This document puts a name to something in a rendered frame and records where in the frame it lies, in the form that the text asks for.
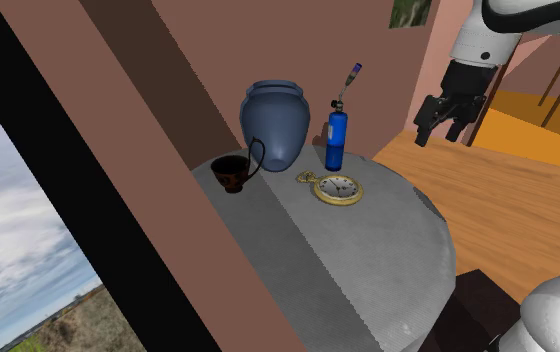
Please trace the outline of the dark brown cup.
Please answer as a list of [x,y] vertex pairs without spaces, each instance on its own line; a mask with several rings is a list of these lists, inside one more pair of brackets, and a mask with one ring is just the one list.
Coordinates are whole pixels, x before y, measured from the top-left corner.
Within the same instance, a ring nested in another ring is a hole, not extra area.
[[247,157],[241,155],[225,155],[215,159],[211,163],[210,168],[215,178],[227,193],[234,194],[241,192],[243,190],[243,185],[261,168],[262,162],[259,162],[254,171],[250,171],[252,164],[252,147],[255,143],[258,143],[262,147],[261,159],[264,159],[266,146],[262,140],[253,137],[248,147]]

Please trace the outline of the blue ceramic vase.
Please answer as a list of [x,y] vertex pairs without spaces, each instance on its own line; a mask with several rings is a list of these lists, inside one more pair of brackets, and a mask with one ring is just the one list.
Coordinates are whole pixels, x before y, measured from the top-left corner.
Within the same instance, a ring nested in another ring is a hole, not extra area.
[[254,138],[252,157],[270,172],[288,169],[305,144],[310,109],[303,90],[288,80],[261,80],[246,90],[239,112],[240,126],[248,146]]

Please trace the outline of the blue gas torch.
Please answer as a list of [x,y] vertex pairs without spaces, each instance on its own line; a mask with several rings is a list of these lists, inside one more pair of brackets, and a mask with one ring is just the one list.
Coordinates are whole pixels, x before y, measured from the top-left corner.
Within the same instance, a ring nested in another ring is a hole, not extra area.
[[334,111],[329,114],[328,118],[325,155],[325,168],[329,171],[339,171],[342,168],[348,125],[348,114],[344,111],[343,94],[356,78],[361,68],[362,65],[360,63],[354,65],[338,98],[331,101],[331,107]]

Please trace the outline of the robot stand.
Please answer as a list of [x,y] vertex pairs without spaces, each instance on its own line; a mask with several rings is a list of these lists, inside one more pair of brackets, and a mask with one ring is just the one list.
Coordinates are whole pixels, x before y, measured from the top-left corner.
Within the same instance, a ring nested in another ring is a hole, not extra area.
[[481,270],[456,287],[418,352],[484,352],[520,318],[520,305]]

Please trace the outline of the window with black frame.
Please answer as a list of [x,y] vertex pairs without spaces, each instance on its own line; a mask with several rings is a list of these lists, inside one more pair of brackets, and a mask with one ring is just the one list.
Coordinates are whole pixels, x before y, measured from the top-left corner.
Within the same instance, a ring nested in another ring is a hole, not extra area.
[[97,283],[146,352],[217,351],[0,11],[0,347]]

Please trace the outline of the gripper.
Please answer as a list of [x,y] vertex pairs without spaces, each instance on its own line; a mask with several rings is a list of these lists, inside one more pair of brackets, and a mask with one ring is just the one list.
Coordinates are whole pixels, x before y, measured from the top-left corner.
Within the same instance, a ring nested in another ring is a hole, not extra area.
[[432,130],[447,119],[451,104],[461,104],[449,114],[453,123],[445,136],[446,140],[456,142],[467,125],[477,120],[497,70],[497,66],[480,67],[451,60],[440,84],[441,95],[426,96],[414,118],[415,143],[425,147]]

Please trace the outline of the green wall picture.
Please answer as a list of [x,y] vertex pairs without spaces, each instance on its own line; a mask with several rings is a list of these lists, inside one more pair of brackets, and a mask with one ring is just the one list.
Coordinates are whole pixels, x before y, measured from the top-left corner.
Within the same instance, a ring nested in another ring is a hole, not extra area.
[[424,26],[432,0],[394,0],[389,22],[390,28]]

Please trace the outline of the gold pocket watch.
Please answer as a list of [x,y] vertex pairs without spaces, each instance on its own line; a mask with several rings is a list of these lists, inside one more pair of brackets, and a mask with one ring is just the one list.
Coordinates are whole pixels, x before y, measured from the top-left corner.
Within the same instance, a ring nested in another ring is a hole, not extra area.
[[296,181],[311,184],[315,196],[329,205],[351,206],[364,195],[363,186],[358,181],[340,174],[317,176],[312,171],[303,171],[296,176]]

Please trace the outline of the round grey table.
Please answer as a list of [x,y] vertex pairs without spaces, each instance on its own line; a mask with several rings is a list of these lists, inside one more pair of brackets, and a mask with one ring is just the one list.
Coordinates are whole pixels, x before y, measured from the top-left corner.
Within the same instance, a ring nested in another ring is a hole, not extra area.
[[342,173],[362,199],[320,201],[297,177],[324,175],[324,158],[307,145],[236,194],[208,164],[193,175],[307,352],[418,352],[455,286],[447,224],[405,178],[350,153]]

